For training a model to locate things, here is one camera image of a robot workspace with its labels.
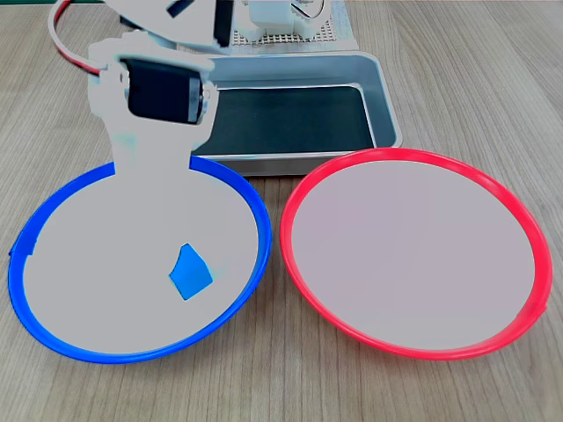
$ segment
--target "blue block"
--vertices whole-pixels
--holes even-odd
[[[178,262],[170,273],[170,279],[185,301],[213,282],[208,266],[189,244],[180,249]]]

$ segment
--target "wooden table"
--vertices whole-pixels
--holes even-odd
[[[381,353],[336,331],[301,297],[274,233],[266,276],[228,324],[161,360],[97,366],[50,352],[19,323],[8,251],[56,189],[111,161],[86,77],[48,38],[48,6],[0,6],[0,420],[563,420],[563,4],[351,2],[362,50],[383,65],[404,146],[466,161],[511,189],[552,248],[549,308],[481,359]],[[85,54],[123,31],[77,5],[62,38]],[[253,180],[277,228],[297,179]]]

